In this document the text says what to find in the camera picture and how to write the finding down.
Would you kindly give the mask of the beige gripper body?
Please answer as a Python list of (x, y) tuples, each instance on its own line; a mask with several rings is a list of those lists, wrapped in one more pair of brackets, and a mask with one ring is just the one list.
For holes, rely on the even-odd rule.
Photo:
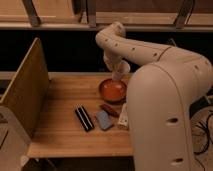
[(116, 71), (118, 65), (121, 63), (122, 58), (120, 56), (113, 55), (109, 57), (107, 54), (103, 56), (105, 65), (110, 71)]

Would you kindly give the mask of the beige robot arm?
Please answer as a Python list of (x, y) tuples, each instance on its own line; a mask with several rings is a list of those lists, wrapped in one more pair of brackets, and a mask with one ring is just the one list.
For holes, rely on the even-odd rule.
[(105, 60), (139, 66), (126, 95), (135, 171), (202, 171), (195, 159), (189, 109), (213, 86), (213, 65), (172, 45), (131, 40), (115, 22), (96, 35)]

